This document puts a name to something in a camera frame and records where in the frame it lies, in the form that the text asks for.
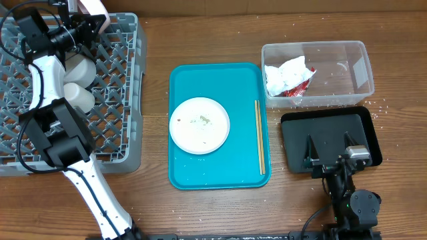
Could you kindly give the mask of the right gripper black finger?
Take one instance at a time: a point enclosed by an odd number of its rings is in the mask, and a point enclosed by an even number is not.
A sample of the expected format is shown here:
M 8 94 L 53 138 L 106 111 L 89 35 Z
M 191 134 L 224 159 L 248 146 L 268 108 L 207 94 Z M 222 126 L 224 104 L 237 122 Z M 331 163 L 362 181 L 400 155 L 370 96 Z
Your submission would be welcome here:
M 313 142 L 311 135 L 308 135 L 307 139 L 306 139 L 306 152 L 304 155 L 304 160 L 305 161 L 318 161 L 319 160 L 318 152 L 315 148 L 315 145 L 314 145 L 314 142 Z
M 344 144 L 345 148 L 359 145 L 359 143 L 347 131 L 344 133 Z

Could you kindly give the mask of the grey bowl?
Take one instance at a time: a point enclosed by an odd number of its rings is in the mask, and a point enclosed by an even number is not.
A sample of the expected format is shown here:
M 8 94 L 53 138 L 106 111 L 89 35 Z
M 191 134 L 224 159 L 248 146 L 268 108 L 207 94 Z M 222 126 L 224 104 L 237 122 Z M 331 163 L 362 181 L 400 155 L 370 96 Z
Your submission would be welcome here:
M 64 83 L 76 83 L 82 88 L 89 87 L 96 76 L 95 63 L 82 54 L 66 53 L 65 68 Z

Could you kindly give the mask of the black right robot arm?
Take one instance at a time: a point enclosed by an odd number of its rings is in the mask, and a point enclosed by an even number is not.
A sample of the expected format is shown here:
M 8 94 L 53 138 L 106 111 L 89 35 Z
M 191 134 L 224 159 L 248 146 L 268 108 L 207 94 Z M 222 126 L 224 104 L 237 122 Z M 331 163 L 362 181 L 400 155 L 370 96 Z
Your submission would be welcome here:
M 322 240 L 381 240 L 377 226 L 381 197 L 372 191 L 357 190 L 352 175 L 363 171 L 370 158 L 366 146 L 349 134 L 344 133 L 345 151 L 338 155 L 333 165 L 320 163 L 318 152 L 310 135 L 306 139 L 304 167 L 312 170 L 313 179 L 321 179 L 322 187 L 330 197 L 330 203 L 316 211 L 304 223 L 300 239 Z M 309 223 L 319 214 L 333 209 L 335 222 L 325 225 L 319 232 L 307 233 Z

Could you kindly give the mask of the white napkin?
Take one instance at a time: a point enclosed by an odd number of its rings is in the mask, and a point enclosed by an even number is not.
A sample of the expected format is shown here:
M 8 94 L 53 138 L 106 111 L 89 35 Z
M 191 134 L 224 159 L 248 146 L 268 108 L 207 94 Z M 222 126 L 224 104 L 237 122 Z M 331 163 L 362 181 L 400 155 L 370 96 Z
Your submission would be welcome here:
M 265 65 L 264 72 L 268 94 L 270 97 L 276 97 L 310 80 L 316 70 L 308 69 L 305 57 L 299 56 L 286 61 L 279 67 Z

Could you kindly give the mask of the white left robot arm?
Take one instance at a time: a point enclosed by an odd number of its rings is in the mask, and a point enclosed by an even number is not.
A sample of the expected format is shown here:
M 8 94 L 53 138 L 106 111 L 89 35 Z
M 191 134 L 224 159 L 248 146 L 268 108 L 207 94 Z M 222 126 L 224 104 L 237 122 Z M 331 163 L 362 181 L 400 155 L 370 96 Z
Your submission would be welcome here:
M 143 239 L 130 214 L 119 204 L 98 167 L 95 139 L 63 92 L 65 54 L 78 45 L 90 46 L 109 24 L 106 13 L 70 14 L 72 1 L 48 1 L 61 24 L 50 30 L 34 1 L 14 6 L 10 12 L 24 38 L 20 58 L 31 72 L 33 99 L 19 116 L 17 145 L 27 136 L 50 167 L 62 172 L 80 192 L 101 230 L 102 239 Z

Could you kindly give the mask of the red snack wrapper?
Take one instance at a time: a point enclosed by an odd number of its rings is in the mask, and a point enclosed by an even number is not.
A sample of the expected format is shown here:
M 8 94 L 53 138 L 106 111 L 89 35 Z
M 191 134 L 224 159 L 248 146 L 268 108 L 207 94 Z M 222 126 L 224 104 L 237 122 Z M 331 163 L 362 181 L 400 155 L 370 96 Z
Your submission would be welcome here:
M 306 92 L 308 86 L 310 85 L 312 81 L 312 77 L 313 76 L 311 76 L 306 81 L 300 83 L 298 86 L 294 87 L 293 89 L 284 91 L 284 97 L 302 97 Z

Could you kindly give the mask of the white paper cup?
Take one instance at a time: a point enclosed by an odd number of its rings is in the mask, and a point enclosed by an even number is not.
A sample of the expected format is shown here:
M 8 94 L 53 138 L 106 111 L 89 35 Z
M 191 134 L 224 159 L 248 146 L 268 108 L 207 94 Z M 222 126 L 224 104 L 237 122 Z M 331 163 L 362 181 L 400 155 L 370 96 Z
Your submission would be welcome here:
M 76 83 L 66 83 L 64 94 L 72 107 L 79 107 L 84 113 L 90 112 L 95 106 L 93 94 Z

